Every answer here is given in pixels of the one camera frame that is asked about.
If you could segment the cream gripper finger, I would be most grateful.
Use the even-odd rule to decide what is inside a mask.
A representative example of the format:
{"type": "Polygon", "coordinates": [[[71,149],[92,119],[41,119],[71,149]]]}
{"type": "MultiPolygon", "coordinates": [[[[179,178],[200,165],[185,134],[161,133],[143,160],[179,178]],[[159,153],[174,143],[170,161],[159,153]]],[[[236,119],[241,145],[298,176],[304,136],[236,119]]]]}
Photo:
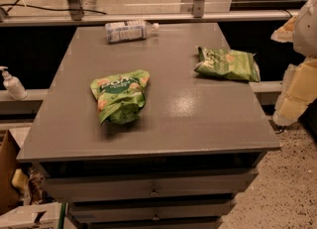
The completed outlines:
{"type": "Polygon", "coordinates": [[[307,57],[299,66],[290,64],[283,76],[273,122],[279,126],[293,124],[316,98],[317,58],[307,57]]]}
{"type": "Polygon", "coordinates": [[[292,43],[295,17],[291,17],[286,23],[275,30],[270,38],[279,43],[292,43]]]}

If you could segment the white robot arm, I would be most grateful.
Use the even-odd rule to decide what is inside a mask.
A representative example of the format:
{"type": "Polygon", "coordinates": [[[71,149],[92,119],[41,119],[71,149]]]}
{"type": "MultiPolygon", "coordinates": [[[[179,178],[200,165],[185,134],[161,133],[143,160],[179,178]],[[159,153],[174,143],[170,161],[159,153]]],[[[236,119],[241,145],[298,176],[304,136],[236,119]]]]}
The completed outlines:
{"type": "Polygon", "coordinates": [[[272,116],[276,125],[289,126],[317,98],[317,0],[308,0],[298,15],[275,30],[270,38],[293,43],[293,49],[305,56],[299,66],[290,64],[285,71],[272,116]]]}

